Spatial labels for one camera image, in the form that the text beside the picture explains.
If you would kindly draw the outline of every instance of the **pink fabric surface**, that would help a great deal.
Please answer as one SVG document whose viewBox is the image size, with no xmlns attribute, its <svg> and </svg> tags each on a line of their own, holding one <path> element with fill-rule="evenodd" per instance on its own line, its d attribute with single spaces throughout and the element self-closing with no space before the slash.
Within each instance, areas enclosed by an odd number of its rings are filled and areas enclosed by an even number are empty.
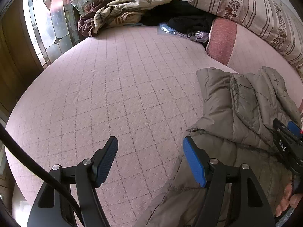
<svg viewBox="0 0 303 227">
<path fill-rule="evenodd" d="M 237 24 L 237 36 L 228 65 L 239 73 L 256 73 L 262 66 L 276 69 L 285 80 L 290 98 L 301 106 L 303 83 L 297 71 L 272 46 Z"/>
<path fill-rule="evenodd" d="M 116 136 L 119 150 L 97 193 L 111 226 L 132 226 L 169 178 L 183 131 L 202 115 L 196 71 L 205 67 L 234 72 L 201 44 L 160 36 L 157 27 L 108 29 L 52 63 L 6 129 L 46 171 L 74 166 Z M 6 151 L 32 204 L 42 181 Z"/>
<path fill-rule="evenodd" d="M 212 25 L 209 43 L 206 47 L 207 54 L 221 62 L 228 64 L 237 35 L 237 24 L 229 19 L 217 17 Z"/>
</svg>

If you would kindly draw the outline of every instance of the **striped pillow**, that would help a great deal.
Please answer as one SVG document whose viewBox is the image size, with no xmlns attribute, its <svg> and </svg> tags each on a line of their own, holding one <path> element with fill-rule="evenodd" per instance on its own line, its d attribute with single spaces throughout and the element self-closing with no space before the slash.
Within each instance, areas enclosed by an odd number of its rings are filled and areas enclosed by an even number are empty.
<svg viewBox="0 0 303 227">
<path fill-rule="evenodd" d="M 188 2 L 199 9 L 246 27 L 273 46 L 294 68 L 302 71 L 303 24 L 280 0 L 189 0 Z"/>
</svg>

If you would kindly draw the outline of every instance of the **stained glass window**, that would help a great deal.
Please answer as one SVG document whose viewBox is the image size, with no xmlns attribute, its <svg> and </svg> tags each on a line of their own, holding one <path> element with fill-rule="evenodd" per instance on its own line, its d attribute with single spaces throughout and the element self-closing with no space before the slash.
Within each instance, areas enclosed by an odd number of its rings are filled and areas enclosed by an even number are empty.
<svg viewBox="0 0 303 227">
<path fill-rule="evenodd" d="M 23 9 L 28 34 L 44 69 L 79 43 L 69 0 L 23 0 Z"/>
</svg>

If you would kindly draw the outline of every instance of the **plastic bag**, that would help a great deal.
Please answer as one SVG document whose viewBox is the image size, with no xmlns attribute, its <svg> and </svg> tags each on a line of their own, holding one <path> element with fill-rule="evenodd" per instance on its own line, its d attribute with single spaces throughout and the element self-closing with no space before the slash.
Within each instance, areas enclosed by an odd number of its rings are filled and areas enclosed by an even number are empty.
<svg viewBox="0 0 303 227">
<path fill-rule="evenodd" d="M 196 32 L 189 31 L 186 35 L 186 34 L 182 34 L 182 33 L 178 32 L 177 30 L 169 27 L 166 23 L 161 23 L 159 25 L 159 28 L 160 28 L 160 30 L 162 30 L 166 33 L 178 35 L 180 37 L 187 38 L 191 41 L 205 43 L 209 39 L 209 34 L 205 31 L 196 31 Z"/>
</svg>

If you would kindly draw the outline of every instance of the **brown blanket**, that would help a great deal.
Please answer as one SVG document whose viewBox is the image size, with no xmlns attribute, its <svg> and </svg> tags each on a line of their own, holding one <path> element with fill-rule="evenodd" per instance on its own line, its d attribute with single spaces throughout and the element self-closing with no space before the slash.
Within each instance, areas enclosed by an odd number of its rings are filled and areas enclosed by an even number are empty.
<svg viewBox="0 0 303 227">
<path fill-rule="evenodd" d="M 87 5 L 84 10 L 87 12 L 86 15 L 82 16 L 78 22 L 78 31 L 85 37 L 95 36 L 93 29 L 94 16 L 96 12 L 109 4 L 112 1 L 116 0 L 95 0 Z"/>
</svg>

